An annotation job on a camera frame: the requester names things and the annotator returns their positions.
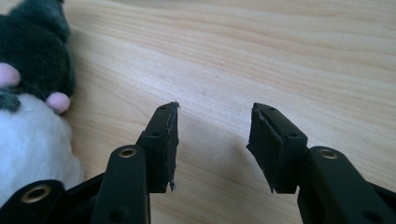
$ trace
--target brass screw hole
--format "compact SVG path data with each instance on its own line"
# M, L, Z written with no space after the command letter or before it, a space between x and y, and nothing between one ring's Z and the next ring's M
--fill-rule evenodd
M137 153L136 149L128 148L128 149L124 149L123 151L121 151L119 153L119 156L123 157L123 158L130 158L130 157L136 155L136 153Z
M23 203L36 203L47 197L50 194L50 191L50 186L38 185L24 193L21 200Z
M330 159L330 160L335 160L335 159L338 158L338 155L337 155L335 152L330 151L330 150L328 150L328 149L321 149L321 150L319 151L319 153L320 153L320 155L321 155L322 157L327 158L327 159Z

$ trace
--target black plastic part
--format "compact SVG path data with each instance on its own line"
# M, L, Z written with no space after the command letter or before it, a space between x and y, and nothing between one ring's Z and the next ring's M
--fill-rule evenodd
M149 193L165 193L168 183L176 188L177 109L177 102L158 107L136 142L146 150Z
M308 138L277 109L254 104L247 148L277 193L295 193L297 163L307 151Z
M375 190L376 194L384 201L384 203L393 211L396 216L396 193L388 189L379 187L376 184L370 183Z
M19 189L0 209L0 223L57 223L62 217L64 185L57 180L37 181Z
M145 150L125 146L111 153L91 223L149 223Z
M392 211L341 152L312 147L303 167L300 176L310 180L300 185L298 198L304 223L396 223Z
M90 223L104 175L97 175L66 192L64 223Z

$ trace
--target wooden table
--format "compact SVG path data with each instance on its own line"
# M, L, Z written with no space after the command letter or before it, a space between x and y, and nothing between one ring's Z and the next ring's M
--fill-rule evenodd
M1 12L18 1L2 1ZM396 2L67 0L78 87L65 118L90 178L178 101L177 191L152 223L301 223L246 149L254 102L396 191Z

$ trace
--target plush toy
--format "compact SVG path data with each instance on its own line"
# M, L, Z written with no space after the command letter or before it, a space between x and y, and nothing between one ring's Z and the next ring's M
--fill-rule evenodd
M61 0L24 0L0 15L0 207L23 186L82 181L71 129L58 114L75 87Z
M32 182L57 179L67 189L83 180L68 123L31 94L18 96L17 112L0 110L0 207Z
M25 0L0 15L0 109L18 110L30 93L64 112L75 87L61 0Z

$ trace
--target pink plush nose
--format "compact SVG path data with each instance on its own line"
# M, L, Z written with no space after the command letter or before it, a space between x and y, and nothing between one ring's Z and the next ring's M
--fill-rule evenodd
M62 114L69 109L70 99L64 93L54 92L47 98L47 105L57 114Z
M21 75L13 66L0 63L0 88L17 86L21 81Z

